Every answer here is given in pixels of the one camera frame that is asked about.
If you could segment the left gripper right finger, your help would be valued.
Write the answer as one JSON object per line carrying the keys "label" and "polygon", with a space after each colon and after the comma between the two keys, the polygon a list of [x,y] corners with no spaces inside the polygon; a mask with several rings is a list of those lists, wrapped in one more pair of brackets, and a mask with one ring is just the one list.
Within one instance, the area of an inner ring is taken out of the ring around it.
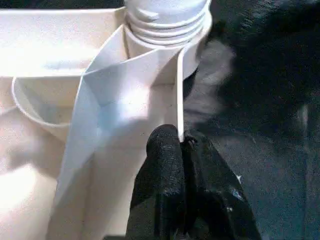
{"label": "left gripper right finger", "polygon": [[239,177],[199,132],[189,133],[182,143],[186,180],[185,229],[197,219],[207,226],[209,240],[260,240],[262,237]]}

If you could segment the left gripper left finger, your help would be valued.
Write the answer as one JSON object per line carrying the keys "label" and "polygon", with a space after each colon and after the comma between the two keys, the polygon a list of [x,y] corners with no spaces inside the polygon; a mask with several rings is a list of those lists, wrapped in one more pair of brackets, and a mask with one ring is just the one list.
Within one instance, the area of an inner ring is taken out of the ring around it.
{"label": "left gripper left finger", "polygon": [[134,181],[126,229],[129,240],[173,240],[186,211],[185,174],[178,131],[161,125],[150,134]]}

